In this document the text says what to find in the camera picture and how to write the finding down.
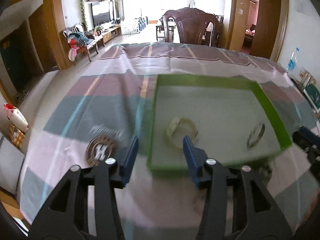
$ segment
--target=silver screw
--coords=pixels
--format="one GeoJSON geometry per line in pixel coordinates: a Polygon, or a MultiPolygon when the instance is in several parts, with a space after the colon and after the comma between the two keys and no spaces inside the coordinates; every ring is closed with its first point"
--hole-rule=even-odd
{"type": "Polygon", "coordinates": [[[217,163],[215,159],[207,159],[205,162],[209,165],[215,165],[217,163]]]}
{"type": "Polygon", "coordinates": [[[79,169],[81,169],[81,167],[79,165],[72,165],[70,167],[70,170],[73,171],[73,172],[78,171],[79,169]]]}
{"type": "Polygon", "coordinates": [[[242,170],[245,172],[249,172],[249,171],[251,171],[251,168],[249,166],[245,165],[242,167],[242,170]]]}
{"type": "Polygon", "coordinates": [[[114,159],[114,158],[108,158],[108,159],[106,159],[106,164],[111,165],[111,164],[114,164],[114,163],[116,163],[116,159],[114,159]]]}

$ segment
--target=bracelet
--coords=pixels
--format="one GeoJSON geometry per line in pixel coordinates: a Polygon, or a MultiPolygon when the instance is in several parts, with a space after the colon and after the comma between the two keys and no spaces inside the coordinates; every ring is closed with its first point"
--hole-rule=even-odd
{"type": "Polygon", "coordinates": [[[199,131],[196,128],[196,124],[189,118],[186,117],[174,117],[171,122],[168,124],[167,128],[164,131],[165,137],[169,143],[176,147],[177,149],[182,149],[182,146],[178,146],[173,142],[173,135],[178,129],[179,125],[182,123],[189,124],[192,128],[193,136],[191,136],[191,141],[194,142],[198,136],[199,131]]]}
{"type": "Polygon", "coordinates": [[[261,138],[264,134],[265,129],[266,129],[266,126],[264,123],[259,123],[257,125],[257,127],[254,128],[254,130],[250,133],[250,136],[247,140],[247,148],[248,149],[255,147],[259,143],[259,141],[261,140],[261,138]]]}

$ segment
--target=dining table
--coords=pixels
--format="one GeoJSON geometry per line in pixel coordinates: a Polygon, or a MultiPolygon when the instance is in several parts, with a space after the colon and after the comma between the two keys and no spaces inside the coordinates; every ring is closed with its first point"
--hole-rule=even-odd
{"type": "MultiPolygon", "coordinates": [[[[128,146],[133,136],[140,142],[130,182],[115,191],[125,239],[195,239],[206,190],[197,189],[188,176],[158,178],[147,168],[159,74],[255,81],[290,136],[301,126],[319,134],[320,125],[309,103],[284,68],[269,59],[181,43],[114,45],[85,70],[38,139],[28,146],[18,200],[30,224],[70,166],[89,167],[86,148],[93,138],[105,133],[116,141],[117,149],[128,146]]],[[[295,232],[317,197],[318,184],[309,172],[310,163],[304,151],[292,144],[270,159],[268,165],[272,176],[267,189],[295,232]]],[[[89,233],[95,235],[93,189],[89,189],[88,207],[89,233]]],[[[230,211],[227,228],[231,226],[230,211]]]]}

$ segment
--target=dark green door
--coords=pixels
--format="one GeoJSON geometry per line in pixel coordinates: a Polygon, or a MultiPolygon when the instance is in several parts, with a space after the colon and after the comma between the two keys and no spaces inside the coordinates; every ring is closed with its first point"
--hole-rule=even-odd
{"type": "Polygon", "coordinates": [[[22,89],[31,77],[27,73],[22,59],[19,38],[12,34],[3,39],[0,44],[0,52],[4,66],[7,69],[15,89],[22,92],[22,89]]]}

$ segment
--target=round brown object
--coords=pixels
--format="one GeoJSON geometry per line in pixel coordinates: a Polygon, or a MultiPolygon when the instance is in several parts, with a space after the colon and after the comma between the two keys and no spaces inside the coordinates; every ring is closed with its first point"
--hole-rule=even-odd
{"type": "Polygon", "coordinates": [[[89,143],[85,151],[85,158],[92,167],[97,166],[100,161],[113,157],[115,152],[116,146],[113,141],[107,135],[100,134],[89,143]]]}

